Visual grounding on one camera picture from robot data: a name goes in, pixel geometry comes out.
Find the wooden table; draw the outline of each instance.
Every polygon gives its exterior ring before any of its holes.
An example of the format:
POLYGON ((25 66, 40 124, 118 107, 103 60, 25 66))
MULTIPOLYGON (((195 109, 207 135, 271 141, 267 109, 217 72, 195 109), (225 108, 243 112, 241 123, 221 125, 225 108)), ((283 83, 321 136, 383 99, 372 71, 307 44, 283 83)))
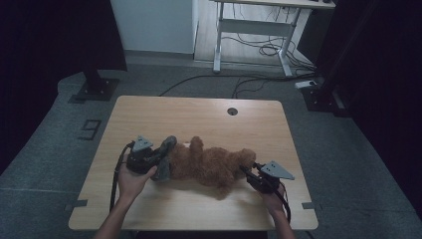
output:
MULTIPOLYGON (((257 162, 275 160, 295 180, 283 180, 292 209, 293 229, 317 228, 301 164, 283 107, 275 101, 120 97, 111 113, 69 226, 96 230, 108 215, 113 170, 124 146, 141 134, 154 147, 169 135, 187 142, 199 135, 205 148, 251 148, 257 162), (238 111, 235 116, 228 109, 238 111)), ((123 229, 129 230, 272 230, 274 224, 262 199, 246 182, 235 183, 223 200, 214 188, 194 180, 148 181, 128 211, 123 229)))

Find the stuffed animal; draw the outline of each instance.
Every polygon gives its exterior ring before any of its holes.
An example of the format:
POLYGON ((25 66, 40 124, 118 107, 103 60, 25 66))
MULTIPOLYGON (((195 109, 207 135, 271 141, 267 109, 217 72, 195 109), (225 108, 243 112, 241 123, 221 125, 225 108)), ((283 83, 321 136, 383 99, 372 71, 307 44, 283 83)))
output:
POLYGON ((230 152, 222 147, 203 149, 204 143, 194 136, 189 147, 177 143, 169 152, 172 179, 196 179, 205 186, 217 187, 220 196, 227 195, 235 180, 245 177, 239 166, 252 168, 256 153, 251 149, 230 152))

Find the standing desk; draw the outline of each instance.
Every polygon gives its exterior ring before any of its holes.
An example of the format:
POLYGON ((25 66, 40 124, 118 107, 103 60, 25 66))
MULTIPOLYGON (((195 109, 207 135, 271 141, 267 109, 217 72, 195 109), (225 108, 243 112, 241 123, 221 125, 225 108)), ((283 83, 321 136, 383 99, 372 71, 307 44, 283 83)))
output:
POLYGON ((298 23, 299 15, 303 8, 310 9, 333 9, 335 4, 331 1, 330 3, 323 3, 322 0, 318 2, 311 0, 211 0, 214 2, 221 3, 220 15, 218 17, 218 28, 217 28, 217 45, 214 53, 214 73, 220 73, 221 69, 221 34, 227 33, 243 33, 243 34, 255 34, 265 36, 278 36, 286 37, 286 41, 283 44, 281 51, 279 51, 279 59, 282 63, 283 70, 287 77, 291 77, 292 71, 289 66, 289 59, 286 54, 289 50, 289 45, 292 41, 293 34, 298 23), (280 7, 295 7, 298 10, 295 13, 295 17, 291 23, 275 23, 275 22, 260 22, 250 21, 241 19, 224 19, 224 3, 239 3, 239 4, 253 4, 253 5, 268 5, 268 6, 280 6, 280 7))

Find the table leg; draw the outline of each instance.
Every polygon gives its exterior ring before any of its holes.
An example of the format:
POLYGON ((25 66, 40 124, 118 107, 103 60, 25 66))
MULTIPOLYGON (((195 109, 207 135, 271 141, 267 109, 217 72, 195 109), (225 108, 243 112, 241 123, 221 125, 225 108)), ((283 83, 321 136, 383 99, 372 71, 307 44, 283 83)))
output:
POLYGON ((291 27, 289 29, 289 34, 287 36, 285 43, 283 44, 282 51, 279 52, 279 58, 280 58, 280 61, 282 62, 283 70, 285 71, 286 77, 292 77, 293 76, 292 71, 291 71, 290 66, 289 66, 289 58, 286 56, 286 53, 289 50, 289 45, 292 41, 293 34, 295 33, 295 29, 296 29, 296 26, 297 26, 297 23, 298 23, 299 15, 301 14, 301 10, 302 10, 301 8, 297 9, 296 14, 295 14, 295 18, 292 21, 291 27))
POLYGON ((214 52, 214 68, 213 68, 214 73, 220 73, 220 65, 221 65, 221 26, 223 24, 223 12, 224 12, 224 3, 221 3, 220 16, 218 18, 218 27, 217 27, 217 46, 215 46, 215 52, 214 52))

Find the gray carpet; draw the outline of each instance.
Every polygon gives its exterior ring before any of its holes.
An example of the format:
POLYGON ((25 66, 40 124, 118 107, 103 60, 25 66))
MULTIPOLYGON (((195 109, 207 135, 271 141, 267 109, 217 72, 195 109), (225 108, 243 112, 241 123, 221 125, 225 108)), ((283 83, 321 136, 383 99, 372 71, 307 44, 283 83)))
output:
MULTIPOLYGON (((224 70, 222 75, 251 72, 224 70)), ((274 75, 271 71, 261 74, 274 75)), ((0 177, 0 238, 91 238, 95 232, 68 227, 107 120, 117 97, 158 96, 181 80, 212 75, 198 67, 128 65, 109 102, 68 104, 84 82, 82 74, 60 81, 59 95, 26 146, 0 177), (86 120, 101 120, 93 140, 79 137, 86 120)), ((168 97, 231 98, 238 78, 192 80, 168 97)), ((280 101, 316 206, 319 227, 298 238, 422 238, 422 223, 352 119, 307 111, 295 82, 267 83, 241 99, 280 101)), ((243 86, 256 89, 261 83, 243 86)), ((120 238, 129 238, 122 232, 120 238)))

